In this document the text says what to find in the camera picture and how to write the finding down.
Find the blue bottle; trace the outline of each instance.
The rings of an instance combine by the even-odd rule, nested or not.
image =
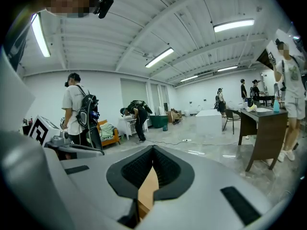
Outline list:
[[[273,106],[273,111],[274,112],[279,112],[279,103],[278,103],[278,99],[277,99],[277,95],[275,94],[275,100],[274,100],[274,106]]]

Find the orange chair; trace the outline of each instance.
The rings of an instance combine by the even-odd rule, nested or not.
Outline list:
[[[107,120],[98,122],[98,125],[97,125],[98,131],[100,131],[100,126],[105,124],[105,123],[107,123]],[[120,144],[119,137],[118,137],[118,130],[116,128],[114,129],[113,139],[102,141],[101,145],[106,146],[106,145],[109,145],[109,144],[112,144],[112,143],[115,143],[115,142],[118,142]]]

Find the black chair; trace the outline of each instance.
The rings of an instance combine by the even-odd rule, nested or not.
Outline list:
[[[230,110],[230,109],[225,109],[225,113],[226,113],[226,117],[227,117],[226,124],[227,124],[228,120],[232,121],[232,131],[233,131],[233,134],[235,134],[234,121],[241,120],[241,113],[239,111]]]

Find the ceiling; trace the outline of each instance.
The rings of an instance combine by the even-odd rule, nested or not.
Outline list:
[[[21,65],[25,75],[100,70],[178,85],[199,72],[257,67],[278,25],[270,0],[114,0],[104,19],[41,13],[51,57],[43,57],[30,29]],[[242,19],[255,24],[215,33],[213,26]],[[169,47],[174,53],[145,65]]]

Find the floor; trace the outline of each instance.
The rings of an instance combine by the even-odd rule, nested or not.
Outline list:
[[[251,139],[243,138],[242,145],[238,146],[240,133],[240,121],[235,122],[235,134],[232,132],[232,123],[227,123],[225,131],[219,136],[205,136],[196,133],[196,117],[183,117],[180,124],[168,124],[168,131],[149,128],[145,133],[147,141],[137,145],[137,135],[130,140],[123,138],[121,145],[106,147],[105,153],[120,152],[137,146],[161,145],[170,149],[190,152],[194,156],[202,156],[222,163],[242,178],[261,190],[273,205],[295,192],[295,188],[304,174],[307,161],[307,138],[303,133],[299,136],[299,146],[294,151],[295,161],[285,158],[283,163],[276,163],[273,170],[263,161],[255,161],[249,172],[245,172],[249,158],[253,151]],[[191,139],[191,142],[181,142],[183,139]]]

